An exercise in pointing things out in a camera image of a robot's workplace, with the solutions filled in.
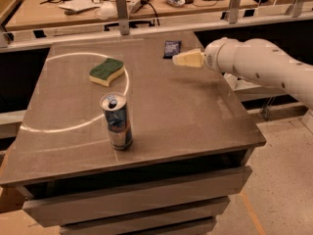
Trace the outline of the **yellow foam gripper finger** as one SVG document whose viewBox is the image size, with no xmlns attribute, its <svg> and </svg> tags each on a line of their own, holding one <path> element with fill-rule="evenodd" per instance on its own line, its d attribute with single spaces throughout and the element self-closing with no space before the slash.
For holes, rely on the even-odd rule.
<svg viewBox="0 0 313 235">
<path fill-rule="evenodd" d="M 201 68 L 204 63 L 204 52 L 200 49 L 193 49 L 172 57 L 173 64 L 190 68 Z"/>
</svg>

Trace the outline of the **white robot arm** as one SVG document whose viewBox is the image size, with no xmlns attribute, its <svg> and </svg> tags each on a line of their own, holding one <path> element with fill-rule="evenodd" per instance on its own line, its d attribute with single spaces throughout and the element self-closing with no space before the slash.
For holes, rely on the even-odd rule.
<svg viewBox="0 0 313 235">
<path fill-rule="evenodd" d="M 176 66 L 226 72 L 240 79 L 275 87 L 313 110 L 313 66 L 302 63 L 264 39 L 240 42 L 223 37 L 204 51 L 193 49 L 172 58 Z"/>
</svg>

